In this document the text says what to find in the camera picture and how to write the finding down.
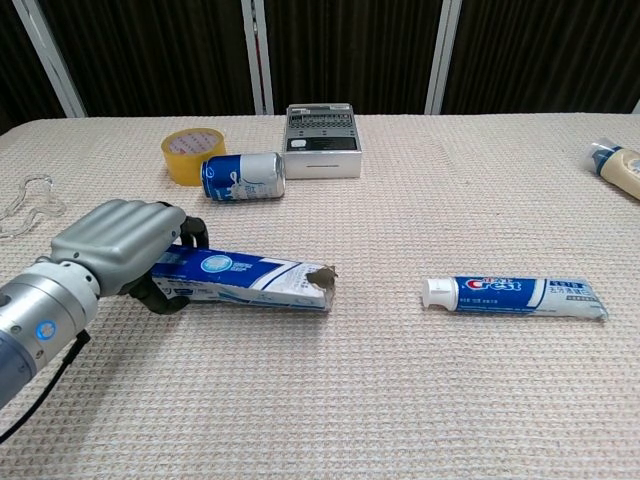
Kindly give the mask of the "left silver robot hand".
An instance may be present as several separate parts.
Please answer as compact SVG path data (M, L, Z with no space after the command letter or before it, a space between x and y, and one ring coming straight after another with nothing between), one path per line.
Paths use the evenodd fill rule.
M166 202L115 199L56 235L51 259L86 268L96 277L102 297L129 295L153 313L171 315L189 305L190 299L167 297L151 270L175 241L189 248L208 248L206 224Z

